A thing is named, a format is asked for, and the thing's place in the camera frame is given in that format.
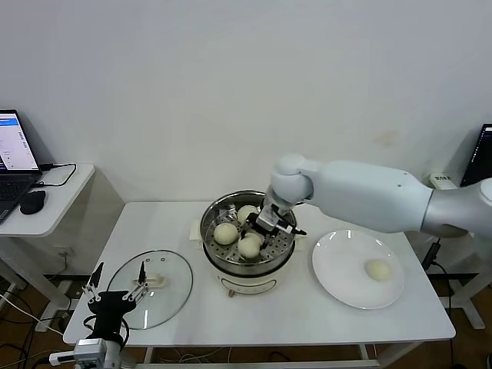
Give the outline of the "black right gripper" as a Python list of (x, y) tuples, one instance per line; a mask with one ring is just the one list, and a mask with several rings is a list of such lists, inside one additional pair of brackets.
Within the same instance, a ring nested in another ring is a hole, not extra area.
[(283, 203), (278, 203), (270, 198), (263, 198), (260, 205), (260, 212), (249, 213), (241, 224), (240, 235), (246, 235), (254, 229), (257, 233), (264, 236), (261, 250), (264, 250), (271, 243), (271, 234), (278, 231), (291, 231), (291, 224), (285, 216), (291, 209), (285, 207)]

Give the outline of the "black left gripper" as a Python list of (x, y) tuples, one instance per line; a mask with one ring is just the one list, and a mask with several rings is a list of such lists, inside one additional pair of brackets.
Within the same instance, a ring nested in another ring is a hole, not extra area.
[(127, 291), (103, 291), (98, 293), (104, 263), (101, 262), (82, 288), (88, 297), (88, 308), (95, 316), (92, 332), (87, 339), (122, 339), (120, 335), (124, 316), (135, 309), (135, 303), (148, 293), (145, 262), (141, 263), (137, 284)]

